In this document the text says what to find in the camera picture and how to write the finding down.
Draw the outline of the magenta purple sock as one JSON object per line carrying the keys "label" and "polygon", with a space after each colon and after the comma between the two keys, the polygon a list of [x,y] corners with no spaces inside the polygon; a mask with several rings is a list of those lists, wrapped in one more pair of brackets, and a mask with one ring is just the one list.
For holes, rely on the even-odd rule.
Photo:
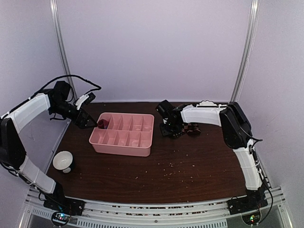
{"label": "magenta purple sock", "polygon": [[109,121],[105,119],[101,119],[97,122],[97,127],[99,129],[107,129],[109,125]]}

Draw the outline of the brown checkered sock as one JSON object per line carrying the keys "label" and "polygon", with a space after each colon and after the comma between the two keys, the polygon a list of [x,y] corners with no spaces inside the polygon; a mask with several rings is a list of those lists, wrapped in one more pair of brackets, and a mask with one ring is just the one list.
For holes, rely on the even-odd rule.
{"label": "brown checkered sock", "polygon": [[198,123],[184,123],[182,133],[191,137],[196,137],[200,135],[201,130]]}

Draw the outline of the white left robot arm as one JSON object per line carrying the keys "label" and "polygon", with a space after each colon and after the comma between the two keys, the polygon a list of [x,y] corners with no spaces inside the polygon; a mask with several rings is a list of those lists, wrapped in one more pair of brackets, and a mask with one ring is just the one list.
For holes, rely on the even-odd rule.
{"label": "white left robot arm", "polygon": [[60,183],[47,176],[29,157],[22,136],[30,125],[43,113],[49,113],[52,120],[60,115],[63,121],[70,120],[80,129],[96,127],[96,121],[83,107],[95,99],[99,85],[84,93],[75,102],[69,101],[71,85],[59,78],[54,79],[53,88],[42,86],[24,102],[0,117],[0,162],[15,176],[49,195],[49,202],[58,211],[68,207]]}

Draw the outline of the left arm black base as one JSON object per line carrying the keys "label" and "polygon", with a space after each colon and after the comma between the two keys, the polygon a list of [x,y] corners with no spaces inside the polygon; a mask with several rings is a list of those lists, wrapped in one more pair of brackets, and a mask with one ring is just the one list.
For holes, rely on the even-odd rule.
{"label": "left arm black base", "polygon": [[43,193],[45,200],[43,206],[54,211],[63,212],[72,216],[81,216],[85,207],[85,202],[79,199],[72,199],[63,196],[56,198],[52,194]]}

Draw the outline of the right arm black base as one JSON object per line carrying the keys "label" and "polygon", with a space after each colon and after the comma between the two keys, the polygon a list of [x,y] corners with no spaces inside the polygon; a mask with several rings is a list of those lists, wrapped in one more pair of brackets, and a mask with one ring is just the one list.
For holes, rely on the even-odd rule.
{"label": "right arm black base", "polygon": [[249,211],[259,210],[262,207],[268,205],[266,198],[261,199],[257,202],[255,199],[250,200],[248,196],[240,198],[231,198],[227,201],[228,210],[230,215],[235,215],[239,213],[245,213]]}

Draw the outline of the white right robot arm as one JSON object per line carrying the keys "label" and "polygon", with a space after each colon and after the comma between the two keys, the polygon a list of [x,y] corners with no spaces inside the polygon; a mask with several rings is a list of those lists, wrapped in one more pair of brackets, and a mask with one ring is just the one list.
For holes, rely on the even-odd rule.
{"label": "white right robot arm", "polygon": [[251,124],[237,102],[217,104],[212,101],[173,106],[163,100],[156,106],[163,122],[160,124],[163,136],[178,138],[185,133],[186,124],[212,124],[221,127],[225,144],[233,150],[242,169],[247,196],[243,204],[254,209],[262,201],[265,184],[260,162],[256,154]]}

